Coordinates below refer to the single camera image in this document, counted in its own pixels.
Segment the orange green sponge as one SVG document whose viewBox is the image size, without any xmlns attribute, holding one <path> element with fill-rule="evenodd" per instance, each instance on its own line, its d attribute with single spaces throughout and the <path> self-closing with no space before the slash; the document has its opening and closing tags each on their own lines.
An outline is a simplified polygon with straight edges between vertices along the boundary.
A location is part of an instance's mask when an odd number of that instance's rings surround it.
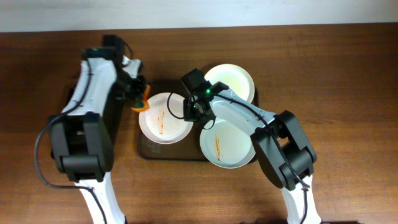
<svg viewBox="0 0 398 224">
<path fill-rule="evenodd" d="M 136 97 L 135 103 L 131 107 L 133 111 L 140 113 L 149 109 L 148 97 L 150 89 L 150 85 L 145 85 L 144 91 Z"/>
</svg>

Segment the white plate with stain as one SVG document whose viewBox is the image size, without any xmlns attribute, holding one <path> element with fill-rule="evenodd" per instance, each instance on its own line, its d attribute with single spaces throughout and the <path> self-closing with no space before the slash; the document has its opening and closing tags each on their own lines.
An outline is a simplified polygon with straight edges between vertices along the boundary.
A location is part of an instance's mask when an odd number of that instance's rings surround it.
<svg viewBox="0 0 398 224">
<path fill-rule="evenodd" d="M 148 99 L 149 109 L 139 113 L 139 126 L 143 134 L 159 144 L 173 144 L 186 137 L 193 122 L 177 119 L 183 116 L 184 97 L 169 92 L 158 93 Z"/>
</svg>

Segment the light green plate with stain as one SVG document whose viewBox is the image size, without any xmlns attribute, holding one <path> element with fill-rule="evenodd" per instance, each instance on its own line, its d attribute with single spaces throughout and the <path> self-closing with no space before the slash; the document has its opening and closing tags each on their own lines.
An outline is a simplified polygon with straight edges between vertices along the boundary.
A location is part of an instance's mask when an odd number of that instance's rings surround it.
<svg viewBox="0 0 398 224">
<path fill-rule="evenodd" d="M 225 169 L 242 167 L 255 156 L 251 138 L 219 118 L 204 125 L 200 133 L 200 148 L 212 164 Z"/>
</svg>

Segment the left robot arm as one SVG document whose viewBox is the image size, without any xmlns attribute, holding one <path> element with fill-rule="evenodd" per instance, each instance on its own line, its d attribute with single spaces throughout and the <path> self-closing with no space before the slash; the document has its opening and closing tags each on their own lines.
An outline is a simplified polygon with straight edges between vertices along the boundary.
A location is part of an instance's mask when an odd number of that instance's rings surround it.
<svg viewBox="0 0 398 224">
<path fill-rule="evenodd" d="M 52 154 L 59 172 L 82 193 L 94 223 L 126 223 L 111 182 L 114 143 L 124 103 L 148 109 L 150 86 L 140 60 L 124 47 L 85 50 L 78 83 L 66 107 L 49 119 Z"/>
</svg>

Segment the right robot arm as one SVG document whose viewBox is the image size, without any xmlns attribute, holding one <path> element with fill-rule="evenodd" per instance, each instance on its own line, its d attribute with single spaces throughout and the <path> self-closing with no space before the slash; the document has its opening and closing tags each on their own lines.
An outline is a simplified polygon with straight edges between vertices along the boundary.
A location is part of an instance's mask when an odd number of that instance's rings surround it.
<svg viewBox="0 0 398 224">
<path fill-rule="evenodd" d="M 185 82 L 186 121 L 223 119 L 247 134 L 268 180 L 279 188 L 288 223 L 321 223 L 312 193 L 317 155 L 295 115 L 264 111 L 241 99 L 224 83 Z"/>
</svg>

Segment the brown tray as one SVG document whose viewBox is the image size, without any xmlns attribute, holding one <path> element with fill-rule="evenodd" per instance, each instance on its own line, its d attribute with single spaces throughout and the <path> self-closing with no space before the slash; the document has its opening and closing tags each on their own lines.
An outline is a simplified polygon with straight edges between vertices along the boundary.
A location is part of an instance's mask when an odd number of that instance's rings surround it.
<svg viewBox="0 0 398 224">
<path fill-rule="evenodd" d="M 180 80 L 155 80 L 150 82 L 149 97 L 159 93 L 173 92 L 173 96 L 188 96 L 188 92 Z M 203 123 L 194 123 L 193 128 L 181 141 L 172 144 L 160 144 L 151 141 L 143 131 L 137 137 L 137 152 L 144 159 L 175 160 L 175 161 L 205 161 L 208 159 L 200 149 L 200 133 Z"/>
</svg>

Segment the cream plate at back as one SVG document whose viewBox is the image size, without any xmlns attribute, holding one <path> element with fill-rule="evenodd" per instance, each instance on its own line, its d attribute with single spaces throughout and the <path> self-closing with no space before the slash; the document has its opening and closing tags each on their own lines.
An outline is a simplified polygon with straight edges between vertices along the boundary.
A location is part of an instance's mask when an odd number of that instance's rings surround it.
<svg viewBox="0 0 398 224">
<path fill-rule="evenodd" d="M 250 74 L 245 69 L 233 64 L 221 64 L 211 68 L 205 79 L 211 84 L 222 82 L 228 85 L 235 94 L 251 103 L 254 99 L 255 86 Z"/>
</svg>

